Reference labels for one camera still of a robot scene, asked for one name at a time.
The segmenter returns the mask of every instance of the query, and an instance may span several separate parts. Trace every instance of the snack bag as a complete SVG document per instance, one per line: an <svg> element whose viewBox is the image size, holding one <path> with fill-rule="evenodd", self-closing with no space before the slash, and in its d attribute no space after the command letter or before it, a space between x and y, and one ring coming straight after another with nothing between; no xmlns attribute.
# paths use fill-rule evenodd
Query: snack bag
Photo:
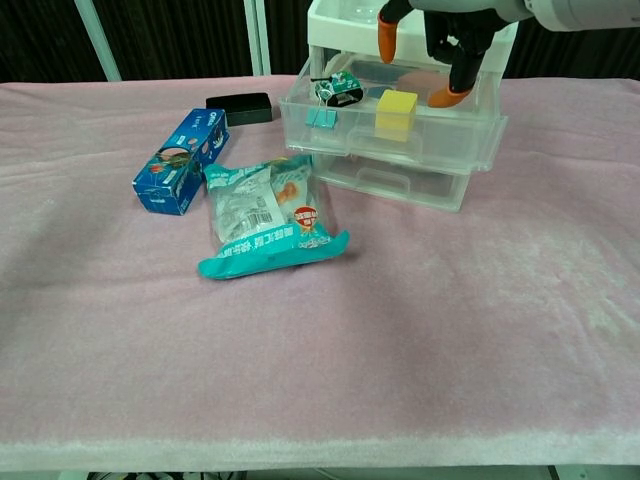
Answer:
<svg viewBox="0 0 640 480"><path fill-rule="evenodd" d="M213 164L205 176L223 245L200 262L201 275L240 277L326 260L347 248L348 232L332 237L322 224L309 155L235 170Z"/></svg>

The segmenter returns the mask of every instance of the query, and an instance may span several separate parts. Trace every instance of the black eraser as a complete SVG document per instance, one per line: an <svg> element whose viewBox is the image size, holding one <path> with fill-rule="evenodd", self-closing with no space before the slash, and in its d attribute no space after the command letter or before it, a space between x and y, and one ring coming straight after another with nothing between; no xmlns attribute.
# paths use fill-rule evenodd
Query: black eraser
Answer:
<svg viewBox="0 0 640 480"><path fill-rule="evenodd" d="M224 110L230 127L273 120L269 95L264 92L210 97L207 98L207 108Z"/></svg>

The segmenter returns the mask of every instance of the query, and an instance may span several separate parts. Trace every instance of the red label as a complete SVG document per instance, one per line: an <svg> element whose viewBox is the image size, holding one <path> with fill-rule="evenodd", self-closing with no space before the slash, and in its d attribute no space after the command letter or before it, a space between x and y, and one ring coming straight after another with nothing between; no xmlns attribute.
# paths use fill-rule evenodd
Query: red label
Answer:
<svg viewBox="0 0 640 480"><path fill-rule="evenodd" d="M296 222L302 225L303 228L309 230L313 227L313 224L316 223L316 220L318 219L318 212L316 211L316 209L309 206L304 206L296 209L296 211L293 212L293 215L296 218Z"/></svg>

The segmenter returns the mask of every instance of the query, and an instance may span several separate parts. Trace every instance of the blue cardboard box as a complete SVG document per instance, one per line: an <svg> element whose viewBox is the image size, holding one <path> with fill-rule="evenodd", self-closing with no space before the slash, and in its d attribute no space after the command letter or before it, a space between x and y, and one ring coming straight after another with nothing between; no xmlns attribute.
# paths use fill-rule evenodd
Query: blue cardboard box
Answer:
<svg viewBox="0 0 640 480"><path fill-rule="evenodd" d="M224 110L193 109L133 180L144 207L183 215L228 139Z"/></svg>

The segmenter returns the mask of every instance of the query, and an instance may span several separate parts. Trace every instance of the toy car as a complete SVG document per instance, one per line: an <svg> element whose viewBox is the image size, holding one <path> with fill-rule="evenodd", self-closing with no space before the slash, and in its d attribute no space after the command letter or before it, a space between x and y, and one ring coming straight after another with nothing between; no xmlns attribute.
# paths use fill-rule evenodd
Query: toy car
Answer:
<svg viewBox="0 0 640 480"><path fill-rule="evenodd" d="M346 107L362 100L364 92L356 77L340 71L327 78L312 78L316 96L328 107Z"/></svg>

